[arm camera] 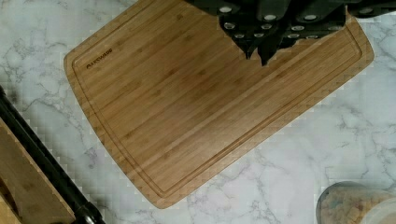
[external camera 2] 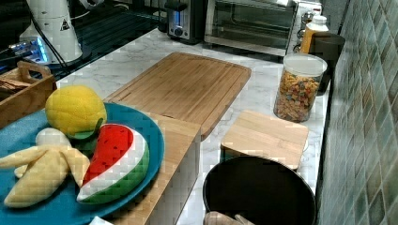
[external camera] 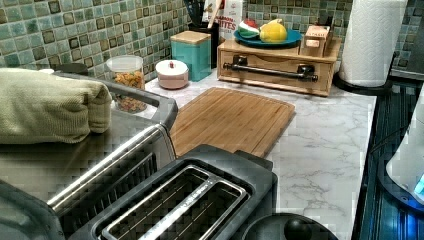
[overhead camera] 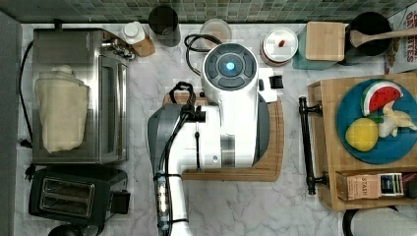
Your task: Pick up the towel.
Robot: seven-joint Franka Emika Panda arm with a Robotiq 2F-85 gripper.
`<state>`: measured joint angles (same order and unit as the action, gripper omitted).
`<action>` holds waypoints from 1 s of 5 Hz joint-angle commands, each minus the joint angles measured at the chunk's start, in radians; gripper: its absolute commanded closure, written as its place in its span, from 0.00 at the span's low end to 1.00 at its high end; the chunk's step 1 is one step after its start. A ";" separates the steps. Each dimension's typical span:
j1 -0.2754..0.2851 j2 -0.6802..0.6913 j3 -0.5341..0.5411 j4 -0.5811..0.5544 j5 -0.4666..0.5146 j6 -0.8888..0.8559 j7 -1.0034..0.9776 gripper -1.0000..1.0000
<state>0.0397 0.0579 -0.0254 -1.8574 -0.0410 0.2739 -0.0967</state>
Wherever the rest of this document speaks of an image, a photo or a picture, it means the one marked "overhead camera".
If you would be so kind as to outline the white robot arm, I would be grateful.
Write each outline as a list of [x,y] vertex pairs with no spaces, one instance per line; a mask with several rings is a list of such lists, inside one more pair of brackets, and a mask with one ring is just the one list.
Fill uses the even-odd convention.
[[199,105],[193,86],[175,87],[189,97],[162,105],[148,120],[158,236],[192,236],[182,174],[186,170],[254,166],[268,149],[271,100],[260,92],[254,53],[223,43],[204,59],[201,81],[207,103]]

